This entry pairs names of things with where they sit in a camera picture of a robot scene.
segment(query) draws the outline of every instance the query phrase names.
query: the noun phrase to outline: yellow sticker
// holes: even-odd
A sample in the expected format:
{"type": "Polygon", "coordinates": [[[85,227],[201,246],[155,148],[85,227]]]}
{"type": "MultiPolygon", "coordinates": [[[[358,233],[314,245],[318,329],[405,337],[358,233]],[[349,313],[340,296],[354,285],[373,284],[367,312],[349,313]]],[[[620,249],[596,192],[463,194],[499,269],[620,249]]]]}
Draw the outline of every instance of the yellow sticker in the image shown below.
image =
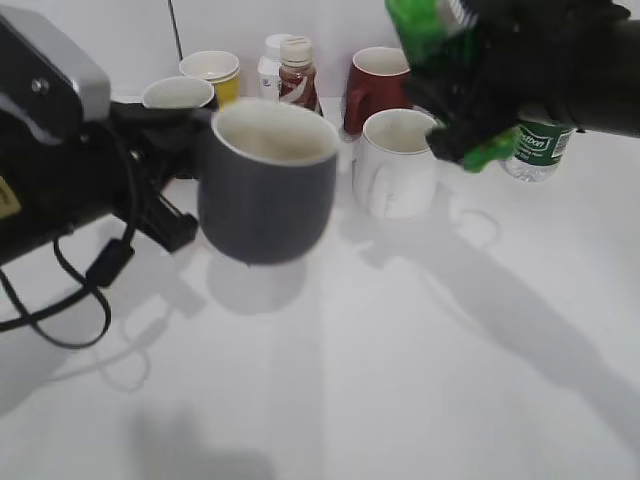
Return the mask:
{"type": "Polygon", "coordinates": [[[15,215],[22,210],[20,202],[9,184],[0,177],[0,220],[15,215]]]}

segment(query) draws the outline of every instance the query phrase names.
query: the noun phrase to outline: yellow cup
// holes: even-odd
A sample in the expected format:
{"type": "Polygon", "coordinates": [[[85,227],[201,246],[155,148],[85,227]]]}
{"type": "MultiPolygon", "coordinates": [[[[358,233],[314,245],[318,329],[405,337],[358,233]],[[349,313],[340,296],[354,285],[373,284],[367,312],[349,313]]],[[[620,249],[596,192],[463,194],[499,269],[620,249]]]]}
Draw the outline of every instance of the yellow cup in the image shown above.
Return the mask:
{"type": "Polygon", "coordinates": [[[240,96],[240,60],[232,53],[194,53],[180,62],[180,73],[212,83],[222,110],[240,96]]]}

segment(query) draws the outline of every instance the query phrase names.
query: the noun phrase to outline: bottle cap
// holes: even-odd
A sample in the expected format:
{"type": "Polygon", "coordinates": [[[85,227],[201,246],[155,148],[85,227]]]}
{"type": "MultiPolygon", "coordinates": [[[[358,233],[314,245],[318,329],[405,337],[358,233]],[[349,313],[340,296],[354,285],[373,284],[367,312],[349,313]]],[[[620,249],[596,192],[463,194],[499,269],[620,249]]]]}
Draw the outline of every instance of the bottle cap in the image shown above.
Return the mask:
{"type": "Polygon", "coordinates": [[[280,45],[283,64],[290,67],[304,67],[311,64],[313,47],[307,37],[290,37],[280,45]]]}
{"type": "Polygon", "coordinates": [[[288,35],[286,33],[279,33],[277,35],[271,35],[267,37],[264,44],[266,46],[265,54],[267,58],[273,60],[274,62],[280,63],[280,45],[282,45],[282,41],[287,38],[291,38],[292,35],[288,35]]]}

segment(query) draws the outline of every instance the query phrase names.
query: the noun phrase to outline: gray mug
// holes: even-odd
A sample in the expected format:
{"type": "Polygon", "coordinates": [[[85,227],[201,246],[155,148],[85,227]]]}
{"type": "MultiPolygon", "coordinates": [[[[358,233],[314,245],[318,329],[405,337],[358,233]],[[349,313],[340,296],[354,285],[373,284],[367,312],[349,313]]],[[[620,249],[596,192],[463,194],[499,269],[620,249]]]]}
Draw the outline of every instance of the gray mug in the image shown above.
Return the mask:
{"type": "Polygon", "coordinates": [[[339,139],[319,115],[243,99],[213,116],[201,149],[198,211],[207,239],[247,264],[307,253],[324,232],[335,194],[339,139]]]}

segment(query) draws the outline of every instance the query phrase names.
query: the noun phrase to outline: white bottle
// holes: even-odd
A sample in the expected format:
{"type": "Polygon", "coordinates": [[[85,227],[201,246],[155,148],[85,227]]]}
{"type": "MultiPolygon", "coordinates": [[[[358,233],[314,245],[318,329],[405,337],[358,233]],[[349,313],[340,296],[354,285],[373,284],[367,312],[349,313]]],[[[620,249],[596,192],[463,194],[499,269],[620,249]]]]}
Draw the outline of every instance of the white bottle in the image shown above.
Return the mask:
{"type": "Polygon", "coordinates": [[[265,55],[260,58],[258,74],[260,76],[260,94],[262,98],[275,100],[280,98],[280,45],[291,35],[271,35],[265,40],[265,55]]]}

